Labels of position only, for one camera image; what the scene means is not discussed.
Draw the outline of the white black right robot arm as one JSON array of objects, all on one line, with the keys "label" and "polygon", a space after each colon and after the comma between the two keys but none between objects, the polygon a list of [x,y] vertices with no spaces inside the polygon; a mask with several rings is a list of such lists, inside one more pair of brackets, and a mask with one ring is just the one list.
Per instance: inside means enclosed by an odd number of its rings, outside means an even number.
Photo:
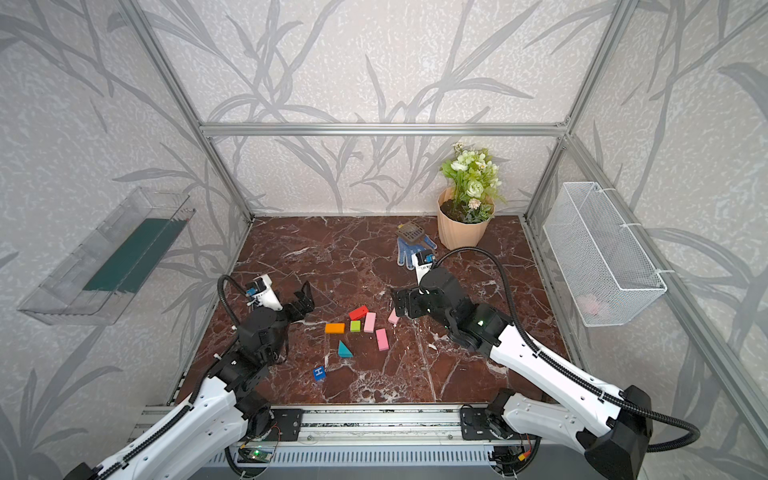
[{"label": "white black right robot arm", "polygon": [[523,376],[551,403],[521,393],[493,403],[502,427],[557,442],[584,455],[607,479],[638,477],[653,424],[638,413],[650,396],[635,385],[625,389],[579,369],[527,336],[515,316],[487,303],[475,303],[444,268],[425,272],[418,286],[391,293],[398,316],[429,316],[448,329],[462,347]]}]

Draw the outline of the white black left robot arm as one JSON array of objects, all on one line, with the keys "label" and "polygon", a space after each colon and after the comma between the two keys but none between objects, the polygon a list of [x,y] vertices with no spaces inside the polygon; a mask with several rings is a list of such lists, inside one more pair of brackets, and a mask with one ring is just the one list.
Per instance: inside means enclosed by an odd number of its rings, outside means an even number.
[{"label": "white black left robot arm", "polygon": [[91,467],[80,463],[70,479],[188,479],[242,439],[261,437],[273,424],[271,405],[257,385],[288,356],[288,330],[315,308],[303,283],[283,304],[267,276],[239,289],[253,303],[244,319],[230,316],[235,338],[192,392],[136,440]]}]

